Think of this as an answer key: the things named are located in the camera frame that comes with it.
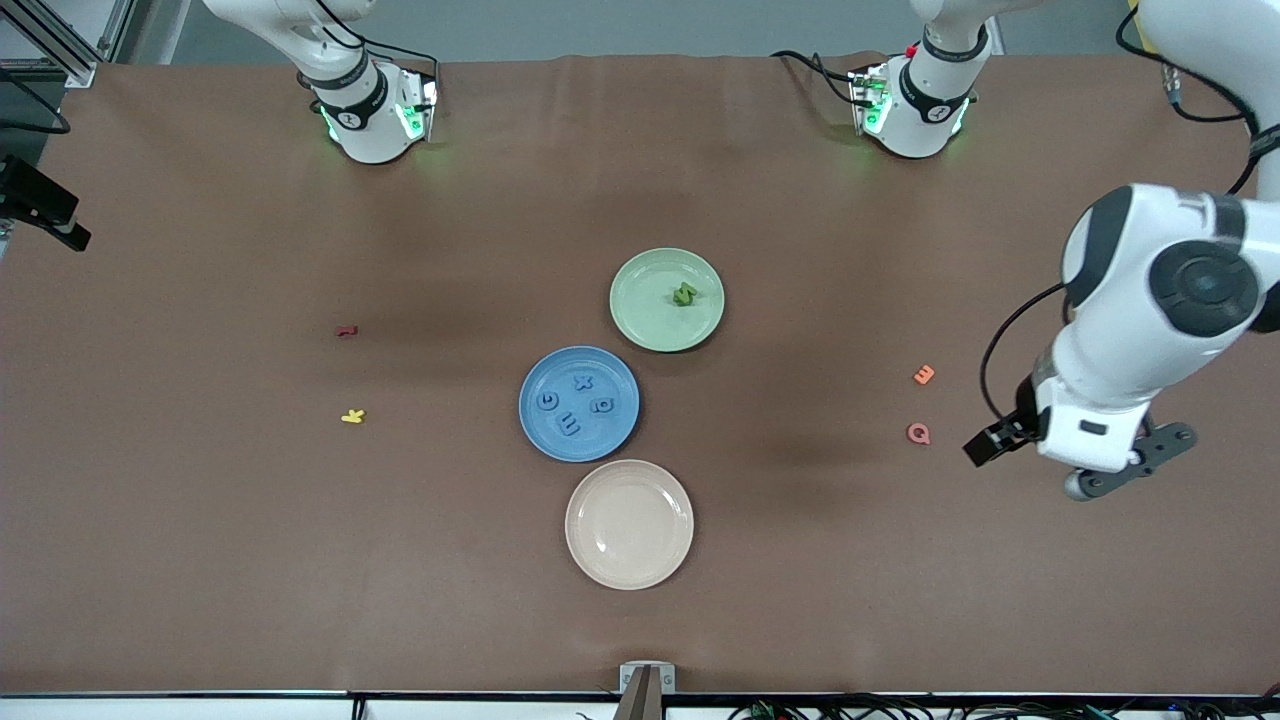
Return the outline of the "brown table cover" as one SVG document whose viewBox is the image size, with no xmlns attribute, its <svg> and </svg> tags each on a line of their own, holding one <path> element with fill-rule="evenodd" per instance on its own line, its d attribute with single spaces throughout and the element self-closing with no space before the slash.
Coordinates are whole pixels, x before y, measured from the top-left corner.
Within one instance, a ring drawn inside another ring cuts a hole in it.
<svg viewBox="0 0 1280 720">
<path fill-rule="evenodd" d="M 594 691 L 632 659 L 694 692 L 1280 682 L 1280 333 L 1162 393 L 1198 446 L 1105 498 L 1033 448 L 963 452 L 983 348 L 1083 209 L 1225 190 L 1240 126 L 1175 117 L 1130 56 L 993 59 L 925 161 L 780 59 L 442 85 L 433 142 L 384 167 L 285 67 L 106 67 L 67 96 L 41 167 L 92 242 L 24 228 L 0 261 L 0 691 Z M 678 354 L 608 304 L 664 247 L 727 296 Z M 579 345 L 641 393 L 594 462 L 518 420 L 534 364 Z M 622 459 L 695 514 L 646 591 L 564 541 Z"/>
</svg>

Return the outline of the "blue plate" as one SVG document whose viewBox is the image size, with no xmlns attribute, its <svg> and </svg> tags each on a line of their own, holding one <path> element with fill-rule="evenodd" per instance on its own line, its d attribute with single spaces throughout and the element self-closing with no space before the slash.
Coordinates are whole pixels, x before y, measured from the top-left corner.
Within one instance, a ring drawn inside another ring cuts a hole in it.
<svg viewBox="0 0 1280 720">
<path fill-rule="evenodd" d="M 572 375 L 591 374 L 594 388 L 575 392 Z M 561 395 L 562 406 L 557 413 L 540 413 L 535 397 L 541 391 Z M 611 397 L 614 409 L 608 414 L 595 414 L 589 405 L 595 397 Z M 595 346 L 570 346 L 556 350 L 534 364 L 518 392 L 518 420 L 530 443 L 554 460 L 563 462 L 594 462 L 622 447 L 637 425 L 641 410 L 639 383 L 631 369 L 614 354 Z M 556 418 L 573 413 L 581 430 L 563 436 Z"/>
</svg>

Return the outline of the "green plate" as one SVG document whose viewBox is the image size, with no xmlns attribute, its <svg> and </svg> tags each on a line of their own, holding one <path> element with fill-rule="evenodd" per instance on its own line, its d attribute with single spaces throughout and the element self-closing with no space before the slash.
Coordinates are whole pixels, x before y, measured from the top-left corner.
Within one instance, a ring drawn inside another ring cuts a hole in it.
<svg viewBox="0 0 1280 720">
<path fill-rule="evenodd" d="M 672 293 L 682 282 L 698 290 L 690 307 L 677 307 Z M 616 273 L 609 310 L 621 334 L 658 354 L 689 351 L 709 340 L 726 309 L 726 287 L 717 269 L 695 252 L 652 249 L 627 260 Z"/>
</svg>

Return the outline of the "beige plate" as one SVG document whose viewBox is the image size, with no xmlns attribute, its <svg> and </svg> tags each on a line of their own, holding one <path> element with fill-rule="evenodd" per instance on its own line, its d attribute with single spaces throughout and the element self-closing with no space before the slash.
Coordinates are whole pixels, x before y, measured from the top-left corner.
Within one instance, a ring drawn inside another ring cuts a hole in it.
<svg viewBox="0 0 1280 720">
<path fill-rule="evenodd" d="M 694 536 L 685 487 L 663 466 L 639 459 L 590 470 L 564 514 L 570 556 L 588 578 L 613 591 L 646 591 L 668 580 Z"/>
</svg>

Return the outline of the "aluminium frame profile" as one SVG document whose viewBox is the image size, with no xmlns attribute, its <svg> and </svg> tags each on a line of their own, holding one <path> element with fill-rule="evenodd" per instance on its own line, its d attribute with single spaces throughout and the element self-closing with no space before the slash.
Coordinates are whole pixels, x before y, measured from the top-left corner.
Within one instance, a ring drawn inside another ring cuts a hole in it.
<svg viewBox="0 0 1280 720">
<path fill-rule="evenodd" d="M 0 0 L 0 69 L 88 88 L 120 54 L 138 0 Z"/>
</svg>

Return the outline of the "grey metal bracket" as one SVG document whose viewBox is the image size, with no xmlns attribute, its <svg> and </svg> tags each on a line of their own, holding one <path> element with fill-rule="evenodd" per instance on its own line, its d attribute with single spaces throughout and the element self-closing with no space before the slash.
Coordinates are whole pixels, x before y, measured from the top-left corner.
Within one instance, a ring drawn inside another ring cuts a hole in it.
<svg viewBox="0 0 1280 720">
<path fill-rule="evenodd" d="M 678 692 L 676 666 L 659 660 L 635 660 L 622 664 L 618 669 L 620 689 L 623 694 L 632 679 L 644 667 L 652 667 L 652 676 L 659 682 L 662 694 L 676 694 Z"/>
</svg>

